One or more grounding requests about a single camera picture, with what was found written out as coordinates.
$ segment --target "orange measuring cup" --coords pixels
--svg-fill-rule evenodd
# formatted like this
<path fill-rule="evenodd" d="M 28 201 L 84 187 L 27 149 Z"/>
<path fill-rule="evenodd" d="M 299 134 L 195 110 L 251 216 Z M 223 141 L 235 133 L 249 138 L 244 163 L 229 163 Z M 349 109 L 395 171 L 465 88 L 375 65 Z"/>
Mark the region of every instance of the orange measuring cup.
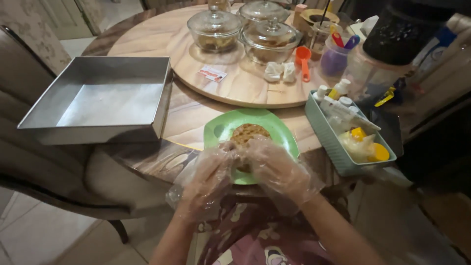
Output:
<path fill-rule="evenodd" d="M 310 59 L 311 51 L 308 48 L 300 46 L 296 49 L 296 64 L 301 65 L 302 80 L 304 82 L 309 82 L 309 80 L 311 80 L 308 68 L 308 60 Z"/>

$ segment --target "forearm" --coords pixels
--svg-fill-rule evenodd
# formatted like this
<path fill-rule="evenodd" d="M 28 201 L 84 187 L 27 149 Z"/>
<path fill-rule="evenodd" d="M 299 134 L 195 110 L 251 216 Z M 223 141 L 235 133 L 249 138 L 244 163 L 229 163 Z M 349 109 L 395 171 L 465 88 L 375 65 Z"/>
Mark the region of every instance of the forearm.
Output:
<path fill-rule="evenodd" d="M 159 245 L 149 261 L 149 265 L 185 265 L 196 223 L 183 217 L 185 209 L 178 207 Z"/>
<path fill-rule="evenodd" d="M 373 247 L 321 194 L 304 203 L 301 210 L 336 264 L 385 264 Z"/>

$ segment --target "door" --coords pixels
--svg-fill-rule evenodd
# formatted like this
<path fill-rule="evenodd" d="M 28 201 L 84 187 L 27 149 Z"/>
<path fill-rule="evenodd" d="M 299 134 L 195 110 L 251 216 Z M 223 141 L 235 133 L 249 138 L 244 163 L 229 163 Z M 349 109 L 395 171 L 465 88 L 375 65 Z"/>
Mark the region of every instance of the door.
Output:
<path fill-rule="evenodd" d="M 38 12 L 60 40 L 93 37 L 74 0 L 36 0 Z"/>

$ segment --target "green plate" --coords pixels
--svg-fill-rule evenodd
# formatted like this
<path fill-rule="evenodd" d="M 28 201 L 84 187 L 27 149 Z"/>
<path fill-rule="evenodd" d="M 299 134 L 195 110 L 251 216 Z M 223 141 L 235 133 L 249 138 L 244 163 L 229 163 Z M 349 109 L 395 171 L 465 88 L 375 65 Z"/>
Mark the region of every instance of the green plate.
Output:
<path fill-rule="evenodd" d="M 206 124 L 203 139 L 204 148 L 217 146 L 231 138 L 232 132 L 245 123 L 258 124 L 265 128 L 273 142 L 282 145 L 293 157 L 298 157 L 299 150 L 290 129 L 273 113 L 262 108 L 241 108 L 226 112 Z M 251 185 L 257 181 L 251 173 L 236 170 L 232 176 L 234 184 Z"/>

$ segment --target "black lid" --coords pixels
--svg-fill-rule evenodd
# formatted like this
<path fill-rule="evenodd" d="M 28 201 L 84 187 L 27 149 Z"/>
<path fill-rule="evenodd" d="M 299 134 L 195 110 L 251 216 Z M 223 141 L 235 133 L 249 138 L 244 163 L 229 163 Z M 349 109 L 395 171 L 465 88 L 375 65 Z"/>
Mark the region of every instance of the black lid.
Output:
<path fill-rule="evenodd" d="M 445 22 L 456 12 L 459 3 L 457 0 L 392 0 L 390 5 L 410 17 Z"/>

